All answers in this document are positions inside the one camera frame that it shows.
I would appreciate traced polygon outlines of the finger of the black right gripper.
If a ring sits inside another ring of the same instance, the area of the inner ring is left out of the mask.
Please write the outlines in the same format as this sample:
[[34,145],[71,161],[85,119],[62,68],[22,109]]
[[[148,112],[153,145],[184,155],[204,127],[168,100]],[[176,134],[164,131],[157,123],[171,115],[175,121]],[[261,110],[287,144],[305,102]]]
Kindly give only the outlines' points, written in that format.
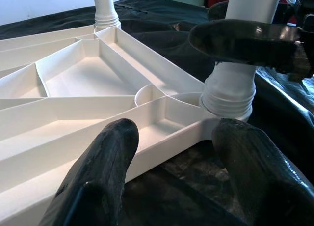
[[224,19],[226,16],[228,1],[218,2],[212,5],[207,12],[207,17],[209,20],[219,20]]
[[298,28],[245,20],[214,20],[190,31],[190,44],[219,62],[289,66]]

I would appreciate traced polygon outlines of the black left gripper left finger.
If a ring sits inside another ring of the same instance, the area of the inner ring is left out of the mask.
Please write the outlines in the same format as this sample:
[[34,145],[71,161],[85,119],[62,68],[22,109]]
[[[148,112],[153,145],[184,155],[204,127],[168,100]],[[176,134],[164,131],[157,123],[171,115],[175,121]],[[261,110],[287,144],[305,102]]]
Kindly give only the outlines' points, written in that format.
[[70,168],[39,225],[117,225],[126,173],[138,144],[132,120],[106,125]]

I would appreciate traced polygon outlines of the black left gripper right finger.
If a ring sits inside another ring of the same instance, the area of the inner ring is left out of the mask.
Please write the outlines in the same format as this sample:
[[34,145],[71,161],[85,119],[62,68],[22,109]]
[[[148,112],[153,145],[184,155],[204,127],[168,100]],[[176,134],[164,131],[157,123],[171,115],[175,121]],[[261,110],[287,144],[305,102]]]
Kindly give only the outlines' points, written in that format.
[[312,226],[314,186],[261,129],[223,118],[212,143],[250,226]]

